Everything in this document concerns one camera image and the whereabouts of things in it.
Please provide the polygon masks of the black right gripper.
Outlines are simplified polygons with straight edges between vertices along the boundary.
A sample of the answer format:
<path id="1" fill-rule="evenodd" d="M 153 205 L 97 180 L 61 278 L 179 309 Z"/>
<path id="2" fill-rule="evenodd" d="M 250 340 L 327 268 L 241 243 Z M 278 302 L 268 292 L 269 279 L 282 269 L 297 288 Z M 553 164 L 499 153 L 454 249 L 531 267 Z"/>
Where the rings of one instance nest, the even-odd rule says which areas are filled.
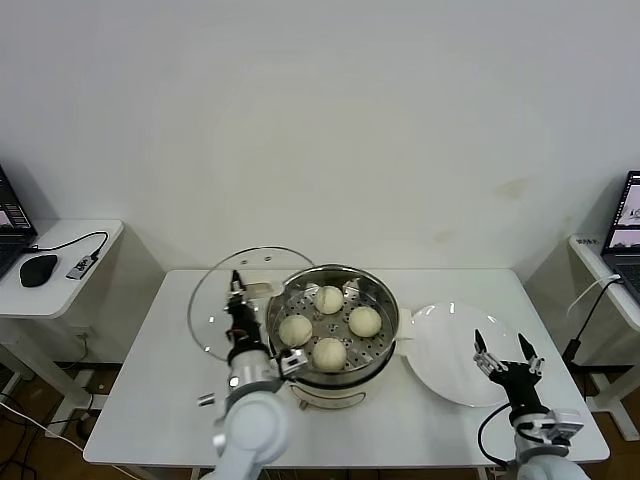
<path id="1" fill-rule="evenodd" d="M 518 341 L 527 363 L 500 361 L 488 351 L 481 332 L 476 329 L 473 360 L 492 382 L 505 390 L 512 414 L 545 414 L 546 407 L 536 390 L 536 384 L 542 378 L 545 359 L 537 354 L 522 333 L 518 334 Z"/>

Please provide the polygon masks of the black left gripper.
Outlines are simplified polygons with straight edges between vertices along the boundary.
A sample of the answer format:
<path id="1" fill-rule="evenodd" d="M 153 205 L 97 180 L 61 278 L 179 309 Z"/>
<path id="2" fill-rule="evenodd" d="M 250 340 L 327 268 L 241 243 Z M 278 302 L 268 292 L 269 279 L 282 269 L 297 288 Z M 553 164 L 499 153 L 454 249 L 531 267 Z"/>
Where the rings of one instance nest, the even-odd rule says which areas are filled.
<path id="1" fill-rule="evenodd" d="M 260 324 L 254 308 L 247 303 L 246 285 L 237 270 L 232 271 L 226 312 L 232 318 L 231 328 L 226 331 L 232 343 L 227 358 L 234 359 L 250 351 L 265 353 L 266 345 L 262 342 Z"/>

